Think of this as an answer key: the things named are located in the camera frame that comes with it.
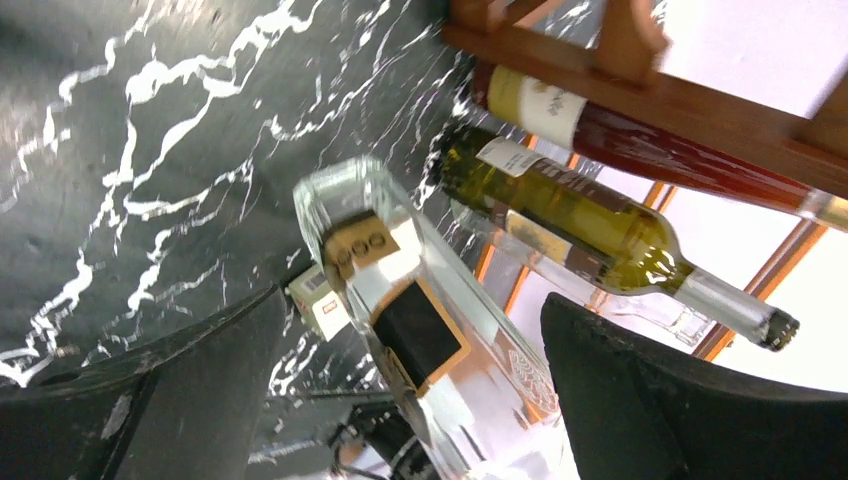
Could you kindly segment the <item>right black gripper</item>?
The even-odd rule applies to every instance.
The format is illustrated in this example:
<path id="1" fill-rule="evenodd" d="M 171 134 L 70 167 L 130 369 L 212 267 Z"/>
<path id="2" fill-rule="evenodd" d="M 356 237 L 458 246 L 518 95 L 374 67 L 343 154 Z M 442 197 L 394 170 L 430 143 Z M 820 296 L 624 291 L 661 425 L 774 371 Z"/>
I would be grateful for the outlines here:
<path id="1" fill-rule="evenodd" d="M 330 437 L 330 472 L 341 479 L 437 480 L 440 475 L 406 419 L 388 402 L 355 405 Z M 343 458 L 344 448 L 372 448 L 388 466 L 389 475 L 356 467 Z"/>

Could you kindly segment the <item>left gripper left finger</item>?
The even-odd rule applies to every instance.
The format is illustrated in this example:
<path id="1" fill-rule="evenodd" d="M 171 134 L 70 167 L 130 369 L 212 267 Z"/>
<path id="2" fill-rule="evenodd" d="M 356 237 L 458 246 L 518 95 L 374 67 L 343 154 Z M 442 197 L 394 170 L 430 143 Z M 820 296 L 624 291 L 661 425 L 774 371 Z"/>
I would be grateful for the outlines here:
<path id="1" fill-rule="evenodd" d="M 5 479 L 241 479 L 285 300 L 271 287 L 95 364 L 1 392 Z"/>

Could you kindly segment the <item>clear bottle gold label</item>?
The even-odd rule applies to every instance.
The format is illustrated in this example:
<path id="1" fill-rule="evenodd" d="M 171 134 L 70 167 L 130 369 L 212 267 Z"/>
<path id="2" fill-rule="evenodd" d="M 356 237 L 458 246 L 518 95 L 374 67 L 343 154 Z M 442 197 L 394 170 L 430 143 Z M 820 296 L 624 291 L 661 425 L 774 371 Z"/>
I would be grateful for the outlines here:
<path id="1" fill-rule="evenodd" d="M 414 438 L 397 479 L 563 479 L 568 438 L 547 363 L 383 163 L 294 187 L 302 236 Z"/>

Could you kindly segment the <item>green wine bottle brown label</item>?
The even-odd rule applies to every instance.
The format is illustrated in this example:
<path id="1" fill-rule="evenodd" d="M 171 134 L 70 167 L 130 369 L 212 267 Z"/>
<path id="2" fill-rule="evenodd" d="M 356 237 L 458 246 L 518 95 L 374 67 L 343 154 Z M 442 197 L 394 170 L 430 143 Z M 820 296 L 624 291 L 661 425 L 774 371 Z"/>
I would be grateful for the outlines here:
<path id="1" fill-rule="evenodd" d="M 460 127 L 440 141 L 431 175 L 452 200 L 606 292 L 665 294 L 771 351 L 800 327 L 688 261 L 662 215 L 510 139 Z"/>

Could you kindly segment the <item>dark red wine bottle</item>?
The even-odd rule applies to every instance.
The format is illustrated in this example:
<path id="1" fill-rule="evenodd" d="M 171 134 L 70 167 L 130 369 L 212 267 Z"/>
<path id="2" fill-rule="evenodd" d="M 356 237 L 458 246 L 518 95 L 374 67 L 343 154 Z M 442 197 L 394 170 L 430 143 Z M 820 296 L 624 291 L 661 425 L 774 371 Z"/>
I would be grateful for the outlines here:
<path id="1" fill-rule="evenodd" d="M 614 169 L 794 214 L 839 230 L 847 201 L 592 103 L 502 65 L 475 64 L 474 102 L 500 120 Z"/>

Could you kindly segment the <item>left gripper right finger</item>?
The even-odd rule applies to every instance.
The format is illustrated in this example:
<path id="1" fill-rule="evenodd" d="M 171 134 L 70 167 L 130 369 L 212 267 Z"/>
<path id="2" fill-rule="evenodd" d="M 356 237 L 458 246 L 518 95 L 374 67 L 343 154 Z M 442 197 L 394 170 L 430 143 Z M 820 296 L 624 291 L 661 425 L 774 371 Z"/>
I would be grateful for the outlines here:
<path id="1" fill-rule="evenodd" d="M 583 479 L 843 479 L 847 397 L 727 369 L 552 293 L 545 355 Z"/>

